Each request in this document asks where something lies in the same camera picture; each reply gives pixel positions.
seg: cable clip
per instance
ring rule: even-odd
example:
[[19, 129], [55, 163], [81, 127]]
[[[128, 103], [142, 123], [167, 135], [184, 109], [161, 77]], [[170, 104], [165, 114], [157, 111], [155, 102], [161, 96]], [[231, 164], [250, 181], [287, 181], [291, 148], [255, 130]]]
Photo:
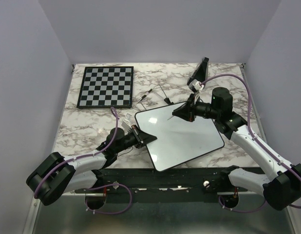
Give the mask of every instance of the cable clip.
[[92, 156], [94, 157], [96, 152], [97, 152], [96, 150], [93, 150], [93, 151], [91, 151], [90, 153], [91, 153]]

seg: marble table surface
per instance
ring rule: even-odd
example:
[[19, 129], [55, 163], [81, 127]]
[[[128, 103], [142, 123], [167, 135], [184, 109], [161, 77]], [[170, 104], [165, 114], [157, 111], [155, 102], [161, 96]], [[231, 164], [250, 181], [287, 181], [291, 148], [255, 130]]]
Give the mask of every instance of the marble table surface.
[[[160, 83], [167, 96], [174, 103], [185, 101], [191, 91], [186, 81], [196, 67], [196, 63], [104, 63], [104, 64], [77, 64], [67, 96], [60, 128], [56, 137], [55, 151], [62, 155], [78, 155], [94, 150], [101, 142], [105, 141], [110, 130], [115, 127], [115, 118], [109, 109], [78, 109], [76, 107], [81, 87], [84, 68], [87, 66], [134, 66], [133, 105], [144, 93]], [[232, 73], [242, 77], [237, 64], [211, 63], [208, 68], [208, 77]], [[233, 110], [246, 118], [247, 93], [243, 84], [232, 77], [217, 78], [207, 83], [202, 100], [211, 101], [211, 91], [217, 86], [230, 90], [234, 98]], [[159, 87], [157, 94], [164, 94]], [[147, 109], [164, 106], [165, 103], [155, 93], [149, 94], [143, 104]], [[135, 124], [134, 114], [139, 110], [118, 109], [120, 120], [129, 113], [132, 115], [132, 124]], [[251, 114], [251, 127], [259, 133], [255, 115]], [[238, 145], [222, 135], [225, 146], [207, 155], [191, 160], [177, 166], [178, 168], [201, 167], [240, 167], [258, 166], [252, 158]], [[144, 147], [121, 155], [109, 168], [152, 168], [151, 158]]]

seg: gray wall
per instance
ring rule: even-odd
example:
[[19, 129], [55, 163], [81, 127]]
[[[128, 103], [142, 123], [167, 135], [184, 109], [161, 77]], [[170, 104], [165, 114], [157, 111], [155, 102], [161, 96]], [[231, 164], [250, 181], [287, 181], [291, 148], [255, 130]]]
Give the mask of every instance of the gray wall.
[[301, 0], [282, 0], [245, 71], [268, 143], [301, 163]]
[[0, 233], [22, 233], [25, 180], [52, 150], [70, 73], [38, 1], [0, 1]]
[[245, 62], [280, 0], [39, 0], [72, 62]]

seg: white board surface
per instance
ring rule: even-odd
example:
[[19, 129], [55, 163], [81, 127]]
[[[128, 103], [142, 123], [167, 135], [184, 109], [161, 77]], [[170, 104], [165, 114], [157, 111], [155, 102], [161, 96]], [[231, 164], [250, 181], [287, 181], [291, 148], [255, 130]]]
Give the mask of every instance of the white board surface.
[[173, 117], [177, 103], [135, 114], [139, 128], [158, 139], [147, 144], [147, 149], [156, 170], [164, 171], [190, 161], [224, 146], [224, 141], [211, 119], [196, 117], [187, 122]]

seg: black and white checkered pattern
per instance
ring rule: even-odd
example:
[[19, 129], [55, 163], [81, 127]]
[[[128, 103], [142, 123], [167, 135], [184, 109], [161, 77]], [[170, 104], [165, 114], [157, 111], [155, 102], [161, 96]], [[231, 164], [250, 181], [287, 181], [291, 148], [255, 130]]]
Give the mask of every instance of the black and white checkered pattern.
[[131, 108], [133, 67], [86, 67], [78, 108]]

